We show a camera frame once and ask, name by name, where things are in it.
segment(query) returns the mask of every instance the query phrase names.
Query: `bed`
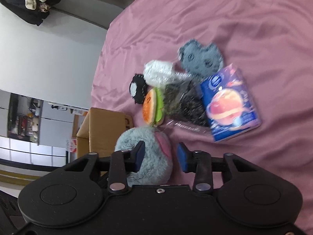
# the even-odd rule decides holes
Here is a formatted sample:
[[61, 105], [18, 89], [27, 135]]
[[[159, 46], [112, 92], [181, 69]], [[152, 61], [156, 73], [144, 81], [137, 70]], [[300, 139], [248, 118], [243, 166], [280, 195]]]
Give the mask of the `bed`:
[[[296, 225], [313, 234], [313, 0], [135, 0], [110, 25], [92, 89], [92, 106], [144, 125], [129, 84], [152, 59], [178, 62], [195, 38], [214, 41], [241, 69], [262, 119], [254, 130], [214, 143], [210, 135], [163, 126], [174, 149], [221, 157], [233, 152], [295, 184], [303, 195]], [[176, 158], [169, 184], [191, 184]], [[214, 186], [221, 180], [216, 176]]]

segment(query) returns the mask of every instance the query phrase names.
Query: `sanitary pad package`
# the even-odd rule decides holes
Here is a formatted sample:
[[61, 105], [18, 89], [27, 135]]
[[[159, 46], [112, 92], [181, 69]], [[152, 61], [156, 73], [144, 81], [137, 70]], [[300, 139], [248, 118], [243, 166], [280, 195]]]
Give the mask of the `sanitary pad package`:
[[261, 124], [246, 85], [232, 64], [202, 82], [201, 90], [215, 141]]

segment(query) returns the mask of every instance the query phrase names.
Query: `cabinet door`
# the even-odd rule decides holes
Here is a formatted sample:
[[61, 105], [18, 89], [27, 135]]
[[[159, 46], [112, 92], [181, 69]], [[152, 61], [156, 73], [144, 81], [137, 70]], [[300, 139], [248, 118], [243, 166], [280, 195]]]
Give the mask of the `cabinet door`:
[[7, 115], [9, 110], [0, 108], [0, 136], [7, 137]]
[[11, 93], [0, 90], [0, 108], [9, 109]]
[[74, 115], [70, 110], [52, 109], [48, 101], [44, 101], [42, 105], [42, 118], [50, 118], [59, 121], [71, 122], [74, 121]]
[[39, 144], [51, 147], [66, 147], [72, 136], [73, 123], [41, 118]]

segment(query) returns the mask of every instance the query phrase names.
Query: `screw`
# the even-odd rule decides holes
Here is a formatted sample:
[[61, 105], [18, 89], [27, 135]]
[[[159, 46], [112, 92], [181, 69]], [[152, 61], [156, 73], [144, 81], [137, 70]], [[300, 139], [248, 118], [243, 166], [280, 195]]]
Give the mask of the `screw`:
[[115, 192], [121, 191], [125, 189], [125, 185], [123, 183], [112, 183], [110, 184], [110, 189]]
[[156, 190], [157, 193], [165, 193], [165, 190], [163, 188], [159, 188]]
[[196, 189], [198, 191], [207, 191], [211, 189], [211, 186], [208, 183], [199, 183], [196, 184]]

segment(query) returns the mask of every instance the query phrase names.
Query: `black item in plastic bag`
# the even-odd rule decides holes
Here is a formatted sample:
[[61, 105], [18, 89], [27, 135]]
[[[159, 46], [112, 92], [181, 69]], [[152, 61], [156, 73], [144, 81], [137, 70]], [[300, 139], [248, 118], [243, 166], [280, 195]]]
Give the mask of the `black item in plastic bag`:
[[164, 90], [164, 112], [170, 118], [209, 127], [198, 85], [187, 80], [177, 84], [168, 84]]

